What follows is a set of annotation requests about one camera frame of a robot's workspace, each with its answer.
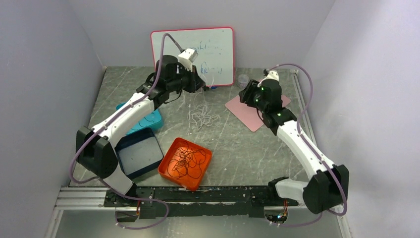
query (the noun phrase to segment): clear plastic cup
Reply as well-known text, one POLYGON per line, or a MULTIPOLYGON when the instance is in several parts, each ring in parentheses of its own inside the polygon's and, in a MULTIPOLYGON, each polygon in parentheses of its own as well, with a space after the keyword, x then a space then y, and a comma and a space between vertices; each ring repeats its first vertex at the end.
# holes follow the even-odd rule
POLYGON ((245 74, 241 74, 238 76, 238 80, 236 82, 236 85, 240 88, 240 89, 244 89, 249 82, 249 77, 245 74))

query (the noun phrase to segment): orange tray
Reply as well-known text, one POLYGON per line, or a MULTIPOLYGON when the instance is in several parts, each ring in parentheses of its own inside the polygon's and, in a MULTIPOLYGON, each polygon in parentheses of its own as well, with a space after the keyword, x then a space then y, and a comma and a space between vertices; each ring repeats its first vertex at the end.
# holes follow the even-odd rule
POLYGON ((165 179, 195 191, 209 166, 211 155, 211 150, 178 137, 157 170, 165 179))

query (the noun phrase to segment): red whiteboard frame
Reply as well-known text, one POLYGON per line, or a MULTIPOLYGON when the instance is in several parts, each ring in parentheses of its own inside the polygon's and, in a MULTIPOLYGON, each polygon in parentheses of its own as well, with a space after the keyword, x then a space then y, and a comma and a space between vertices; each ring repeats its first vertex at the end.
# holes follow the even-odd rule
POLYGON ((153 67, 156 70, 156 61, 155 61, 155 54, 153 53, 153 42, 152 42, 152 34, 154 32, 162 32, 162 31, 188 31, 188 30, 206 30, 206 29, 220 29, 220 28, 230 28, 232 30, 232 54, 233 54, 233 82, 231 84, 223 84, 223 85, 213 85, 212 87, 224 87, 224 86, 232 86, 235 83, 235 34, 233 28, 230 26, 217 26, 217 27, 202 27, 202 28, 185 28, 185 29, 171 29, 171 30, 156 30, 150 33, 150 44, 152 46, 152 56, 153 56, 153 67))

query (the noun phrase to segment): wire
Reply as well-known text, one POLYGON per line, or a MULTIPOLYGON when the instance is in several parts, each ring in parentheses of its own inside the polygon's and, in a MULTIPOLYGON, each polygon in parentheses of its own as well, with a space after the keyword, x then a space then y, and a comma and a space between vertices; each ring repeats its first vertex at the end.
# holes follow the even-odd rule
POLYGON ((105 186, 107 186, 113 193, 115 193, 115 194, 117 194, 118 196, 120 196, 120 197, 123 197, 123 198, 126 198, 126 199, 130 199, 130 200, 135 200, 135 201, 147 201, 147 202, 158 202, 158 203, 161 203, 161 204, 163 204, 165 207, 166 207, 166 213, 165 213, 165 215, 163 216, 163 218, 162 219, 160 219, 159 221, 157 221, 157 222, 155 222, 155 223, 153 223, 153 224, 151 224, 151 225, 148 225, 148 226, 145 226, 145 227, 127 227, 127 226, 124 226, 124 225, 121 225, 119 222, 118 222, 118 219, 117 219, 117 213, 115 213, 115 215, 114 215, 114 217, 115 217, 115 225, 116 226, 119 226, 119 227, 121 227, 121 228, 123 228, 123 229, 128 229, 128 230, 144 230, 144 229, 147 229, 147 228, 151 228, 151 227, 154 227, 154 226, 157 226, 157 225, 159 225, 160 223, 162 223, 167 217, 168 217, 168 215, 169 215, 169 206, 168 206, 168 204, 166 203, 166 202, 164 202, 164 201, 162 201, 162 200, 159 200, 159 199, 154 199, 154 198, 139 198, 139 197, 130 197, 130 196, 127 196, 127 195, 124 195, 124 194, 122 194, 122 193, 120 193, 120 192, 118 192, 117 190, 115 190, 115 189, 113 189, 111 186, 109 186, 105 181, 103 181, 102 179, 99 179, 99 181, 101 181, 105 186))
POLYGON ((153 72, 153 73, 151 73, 151 74, 149 74, 149 76, 147 76, 147 78, 146 78, 146 83, 148 83, 148 82, 150 82, 150 80, 153 78, 153 76, 155 75, 155 72, 153 72))
POLYGON ((273 221, 270 221, 267 217, 266 217, 264 220, 265 220, 266 222, 269 222, 269 223, 270 223, 270 225, 271 225, 272 223, 276 223, 279 227, 296 228, 296 227, 304 227, 304 226, 309 226, 309 225, 312 225, 312 224, 314 224, 314 223, 318 222, 319 220, 321 220, 322 216, 323 216, 323 213, 321 212, 321 213, 319 214, 319 216, 318 216, 317 218, 315 218, 313 221, 310 221, 310 222, 305 222, 305 223, 301 223, 301 224, 280 224, 280 223, 278 223, 278 222, 273 222, 273 221))
MULTIPOLYGON (((169 35, 168 33, 165 33, 162 36, 162 43, 160 46, 160 58, 159 58, 159 65, 158 65, 158 69, 157 69, 157 74, 156 74, 156 80, 153 82, 153 85, 151 86, 151 88, 145 93, 145 95, 143 95, 143 97, 141 97, 140 99, 136 100, 133 102, 133 105, 138 104, 139 102, 143 101, 145 98, 147 98, 151 92, 154 90, 154 88, 156 87, 158 81, 159 81, 159 77, 160 77, 160 72, 162 69, 162 59, 163 59, 163 47, 164 47, 164 42, 165 42, 165 37, 169 37, 172 39, 172 41, 176 44, 176 46, 178 47, 178 49, 180 49, 180 51, 182 52, 182 48, 179 46, 179 44, 174 40, 174 38, 169 35)), ((77 184, 81 184, 81 183, 85 183, 94 179, 97 179, 98 176, 83 180, 83 181, 79 181, 77 180, 74 176, 73 176, 73 172, 74 172, 74 168, 76 167, 76 160, 77 158, 80 156, 80 154, 82 153, 82 151, 86 148, 86 146, 97 136, 99 135, 101 132, 103 132, 105 130, 105 127, 108 127, 111 123, 113 123, 118 117, 120 117, 126 110, 128 110, 129 108, 131 108, 131 105, 127 105, 126 107, 121 108, 119 111, 117 111, 117 113, 108 121, 105 123, 104 126, 102 126, 101 128, 99 128, 91 137, 89 137, 85 143, 82 144, 82 146, 77 150, 76 154, 74 155, 73 159, 70 162, 70 168, 69 168, 69 177, 70 179, 77 183, 77 184)), ((166 207, 166 214, 165 216, 158 222, 149 225, 149 226, 145 226, 145 227, 140 227, 140 228, 131 228, 131 227, 125 227, 121 224, 119 224, 118 222, 116 223, 117 226, 122 227, 122 228, 127 228, 130 230, 142 230, 142 229, 147 229, 150 227, 154 227, 158 224, 160 224, 161 222, 163 222, 168 214, 169 214, 169 207, 168 204, 162 200, 159 199, 146 199, 146 198, 136 198, 136 197, 130 197, 130 196, 126 196, 118 191, 116 191, 115 189, 113 189, 112 187, 110 187, 105 181, 103 181, 102 179, 99 179, 103 184, 105 184, 108 188, 110 188, 111 191, 113 191, 115 194, 119 195, 120 197, 123 198, 127 198, 127 199, 131 199, 131 200, 136 200, 136 201, 154 201, 154 202, 159 202, 162 203, 165 207, 166 207)))
POLYGON ((264 122, 264 120, 261 118, 261 116, 260 116, 260 113, 258 112, 258 108, 256 108, 257 109, 257 115, 258 115, 258 117, 260 118, 260 120, 262 121, 262 122, 264 122))
MULTIPOLYGON (((301 120, 302 120, 302 118, 303 118, 303 115, 305 114, 305 112, 308 110, 308 107, 309 107, 309 104, 311 103, 311 100, 312 100, 312 95, 314 94, 314 86, 313 86, 313 83, 312 83, 312 79, 311 79, 311 76, 309 75, 309 73, 302 67, 302 66, 300 66, 300 65, 298 65, 298 64, 295 64, 295 63, 282 63, 282 64, 277 64, 276 66, 274 66, 274 67, 272 67, 272 68, 270 68, 268 71, 270 71, 270 70, 273 70, 273 69, 275 69, 275 68, 277 68, 277 67, 281 67, 281 66, 286 66, 286 65, 291 65, 291 66, 294 66, 294 67, 297 67, 297 68, 299 68, 300 70, 302 70, 303 71, 303 73, 305 73, 305 75, 306 75, 306 77, 308 78, 308 80, 309 80, 309 85, 310 85, 310 88, 311 88, 311 90, 310 90, 310 94, 309 94, 309 100, 308 100, 308 103, 305 105, 305 108, 302 110, 302 112, 300 113, 300 115, 299 115, 299 117, 298 117, 298 120, 297 120, 297 123, 296 123, 296 127, 297 127, 297 131, 298 131, 298 134, 300 135, 301 134, 301 127, 300 127, 300 122, 301 122, 301 120)), ((346 199, 346 195, 345 195, 345 193, 344 193, 344 190, 343 190, 343 187, 341 186, 341 184, 340 184, 340 182, 338 181, 338 178, 337 178, 337 176, 334 174, 334 172, 332 171, 332 169, 328 166, 328 164, 325 162, 325 161, 323 161, 322 160, 322 157, 321 157, 321 155, 315 150, 315 148, 313 147, 313 146, 311 146, 311 144, 309 143, 309 141, 304 137, 304 136, 300 136, 301 138, 302 138, 302 140, 303 140, 303 142, 309 147, 309 149, 313 152, 313 154, 315 154, 315 156, 321 161, 321 163, 325 166, 325 168, 328 170, 328 172, 330 173, 330 175, 331 175, 331 177, 332 177, 332 179, 334 180, 334 182, 335 182, 335 184, 337 185, 337 187, 338 187, 338 190, 340 191, 340 194, 341 194, 341 198, 342 198, 342 200, 343 200, 343 212, 341 212, 341 213, 337 213, 337 212, 335 212, 335 211, 332 211, 331 209, 329 209, 328 211, 330 212, 330 213, 332 213, 332 214, 334 214, 334 215, 336 215, 336 216, 344 216, 346 213, 347 213, 347 199, 346 199)), ((321 217, 322 217, 322 213, 320 214, 320 216, 318 217, 318 218, 316 218, 315 220, 313 220, 312 222, 309 222, 309 223, 303 223, 303 224, 296 224, 296 225, 289 225, 288 227, 301 227, 301 226, 306 226, 306 225, 310 225, 310 224, 313 224, 313 223, 315 223, 315 222, 317 222, 317 221, 319 221, 320 219, 321 219, 321 217)))
POLYGON ((137 201, 136 215, 140 215, 140 201, 137 201))
MULTIPOLYGON (((203 81, 207 85, 208 81, 206 77, 203 74, 201 74, 200 77, 203 78, 203 81)), ((207 87, 210 89, 213 86, 213 83, 214 83, 214 76, 212 77, 211 85, 207 87)), ((201 88, 201 91, 196 93, 196 95, 194 96, 193 104, 188 105, 189 110, 187 114, 187 120, 188 120, 187 133, 189 132, 191 123, 195 124, 198 130, 200 130, 201 127, 203 127, 203 125, 219 126, 221 124, 221 118, 219 114, 213 114, 213 115, 210 114, 211 110, 209 110, 209 107, 207 106, 206 97, 204 96, 203 91, 206 91, 206 90, 201 88), (204 104, 200 104, 196 106, 196 98, 200 93, 203 93, 204 104)))
POLYGON ((203 173, 200 165, 206 161, 206 153, 203 149, 193 151, 188 142, 183 143, 185 143, 185 146, 179 146, 173 154, 175 158, 169 161, 167 173, 174 179, 180 179, 184 176, 199 179, 203 173))
POLYGON ((283 214, 285 216, 287 216, 287 212, 289 211, 289 204, 287 203, 287 200, 286 199, 283 201, 283 204, 284 204, 284 206, 283 206, 283 214))
POLYGON ((181 97, 181 94, 182 94, 182 90, 179 92, 179 94, 178 94, 178 97, 177 97, 177 98, 175 98, 174 100, 171 100, 171 101, 169 101, 169 102, 164 102, 164 104, 168 104, 168 103, 171 103, 171 102, 173 102, 173 101, 177 100, 179 97, 181 97))

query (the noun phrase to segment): teal container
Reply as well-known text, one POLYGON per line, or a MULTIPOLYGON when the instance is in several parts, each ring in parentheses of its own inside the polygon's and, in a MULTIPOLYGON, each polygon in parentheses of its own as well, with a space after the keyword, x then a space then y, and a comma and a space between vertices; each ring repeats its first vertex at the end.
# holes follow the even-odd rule
MULTIPOLYGON (((121 103, 120 105, 116 106, 116 109, 120 109, 122 106, 124 106, 124 104, 125 103, 121 103)), ((159 109, 156 109, 155 111, 141 119, 138 123, 136 123, 130 130, 128 130, 126 135, 129 135, 147 127, 152 129, 153 131, 157 131, 158 129, 162 128, 162 126, 162 116, 160 115, 159 109)))

